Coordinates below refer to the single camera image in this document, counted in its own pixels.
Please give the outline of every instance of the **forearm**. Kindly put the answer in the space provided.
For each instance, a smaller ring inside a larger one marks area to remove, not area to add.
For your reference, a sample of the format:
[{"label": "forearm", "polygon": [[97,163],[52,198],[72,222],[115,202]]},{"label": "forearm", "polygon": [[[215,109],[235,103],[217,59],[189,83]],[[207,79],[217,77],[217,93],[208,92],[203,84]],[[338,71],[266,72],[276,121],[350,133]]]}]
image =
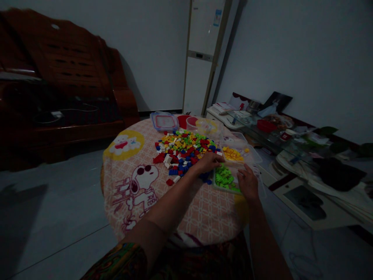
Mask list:
[{"label": "forearm", "polygon": [[193,187],[198,174],[190,170],[144,216],[167,235],[171,234],[184,217],[200,187]]},{"label": "forearm", "polygon": [[192,187],[197,177],[198,174],[192,170],[185,174],[120,242],[141,245],[147,257],[148,272],[198,192],[199,187]]},{"label": "forearm", "polygon": [[269,228],[260,200],[248,201],[250,249],[255,278],[293,279]]}]

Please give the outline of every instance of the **patterned sleeve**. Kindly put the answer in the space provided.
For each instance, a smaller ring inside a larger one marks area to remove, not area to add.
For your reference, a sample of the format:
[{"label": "patterned sleeve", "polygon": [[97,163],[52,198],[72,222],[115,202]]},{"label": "patterned sleeve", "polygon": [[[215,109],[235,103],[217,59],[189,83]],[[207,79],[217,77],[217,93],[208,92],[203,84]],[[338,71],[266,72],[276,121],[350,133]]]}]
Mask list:
[{"label": "patterned sleeve", "polygon": [[81,279],[145,279],[146,271],[144,250],[138,244],[124,243],[111,249]]}]

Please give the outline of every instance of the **red lego brick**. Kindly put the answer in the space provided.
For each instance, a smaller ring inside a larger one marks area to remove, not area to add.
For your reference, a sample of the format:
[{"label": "red lego brick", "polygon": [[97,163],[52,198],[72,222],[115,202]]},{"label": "red lego brick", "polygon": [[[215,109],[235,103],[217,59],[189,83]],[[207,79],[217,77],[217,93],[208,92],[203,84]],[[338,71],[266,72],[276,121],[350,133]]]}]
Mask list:
[{"label": "red lego brick", "polygon": [[171,179],[168,179],[166,181],[166,184],[169,185],[169,186],[172,186],[174,184],[174,181],[172,181]]},{"label": "red lego brick", "polygon": [[179,159],[176,156],[172,156],[171,163],[179,163]]},{"label": "red lego brick", "polygon": [[155,158],[153,158],[153,163],[162,163],[164,161],[165,153],[160,153]]}]

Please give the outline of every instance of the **person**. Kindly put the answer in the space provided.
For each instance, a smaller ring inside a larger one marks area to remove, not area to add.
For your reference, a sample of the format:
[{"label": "person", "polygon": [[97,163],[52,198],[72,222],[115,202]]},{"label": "person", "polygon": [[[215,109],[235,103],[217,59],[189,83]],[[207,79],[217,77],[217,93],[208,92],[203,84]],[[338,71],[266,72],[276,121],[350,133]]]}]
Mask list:
[{"label": "person", "polygon": [[258,195],[258,180],[244,165],[239,187],[249,205],[250,256],[243,233],[228,242],[171,250],[165,247],[200,187],[194,180],[219,167],[224,158],[206,153],[122,241],[94,264],[82,279],[292,279],[268,226]]}]

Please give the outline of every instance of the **red container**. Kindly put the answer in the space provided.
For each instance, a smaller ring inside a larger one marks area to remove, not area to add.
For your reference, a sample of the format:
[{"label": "red container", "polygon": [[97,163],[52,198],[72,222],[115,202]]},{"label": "red container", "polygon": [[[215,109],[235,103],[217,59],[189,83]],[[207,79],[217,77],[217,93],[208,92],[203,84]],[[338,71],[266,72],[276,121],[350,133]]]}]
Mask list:
[{"label": "red container", "polygon": [[256,123],[256,126],[264,132],[271,133],[272,131],[277,129],[277,126],[275,126],[273,123],[270,123],[269,121],[264,120],[258,120]]}]

